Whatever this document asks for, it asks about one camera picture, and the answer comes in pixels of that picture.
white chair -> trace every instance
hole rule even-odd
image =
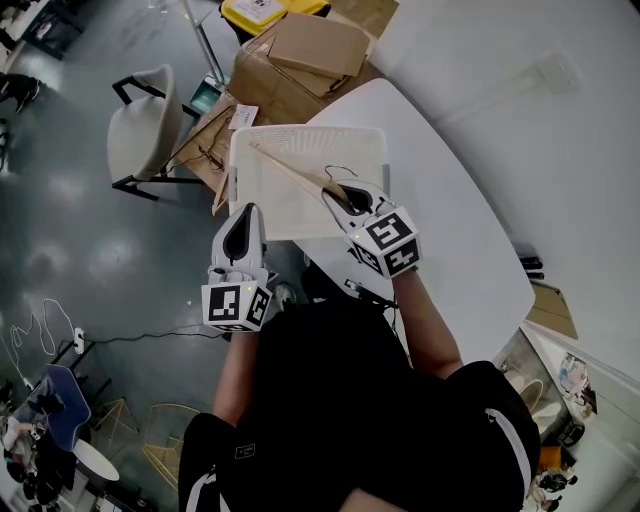
[[[133,85],[151,96],[132,101],[125,85]],[[165,64],[153,71],[134,73],[112,87],[125,105],[113,114],[109,126],[111,186],[155,201],[158,196],[138,190],[138,184],[202,183],[198,179],[166,176],[165,166],[180,134],[182,112],[195,119],[200,117],[181,104],[171,67]]]

white wall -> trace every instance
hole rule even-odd
[[[532,67],[558,53],[576,89]],[[449,143],[580,346],[640,381],[640,15],[628,0],[403,0],[374,61]]]

black cable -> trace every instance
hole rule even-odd
[[[153,334],[153,333],[149,333],[146,332],[144,334],[141,334],[140,336],[136,336],[134,338],[122,338],[122,337],[117,337],[117,338],[109,338],[107,340],[92,340],[90,338],[87,338],[85,336],[81,336],[81,338],[84,341],[88,341],[90,343],[113,343],[115,341],[128,341],[128,342],[134,342],[134,341],[140,341],[143,338],[165,338],[166,336],[200,336],[202,338],[209,338],[209,339],[216,339],[216,338],[220,338],[221,336],[223,336],[224,333],[222,334],[217,334],[216,336],[209,336],[208,334],[202,334],[200,332],[165,332],[163,334]]]
[[[179,164],[175,164],[172,165],[168,171],[160,173],[160,176],[166,176],[167,174],[169,174],[171,171],[173,171],[176,167],[180,167],[181,165],[184,165],[186,163],[191,162],[192,160],[197,160],[198,158],[202,158],[204,155],[198,155],[198,156],[192,156],[191,158],[187,158],[184,162],[180,162]]]

white plastic basket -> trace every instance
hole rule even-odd
[[[334,180],[359,179],[389,193],[384,133],[375,128],[276,125],[238,130],[229,152],[229,211],[253,202],[262,210],[267,240],[339,237],[340,230],[320,195],[313,197],[250,143],[293,167]]]

white paper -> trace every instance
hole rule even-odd
[[[229,123],[229,130],[238,130],[239,128],[248,128],[253,126],[253,120],[258,114],[258,107],[253,105],[240,105],[236,106],[236,113],[233,114],[231,122]]]
[[[233,9],[253,21],[262,23],[286,7],[277,0],[236,0]]]

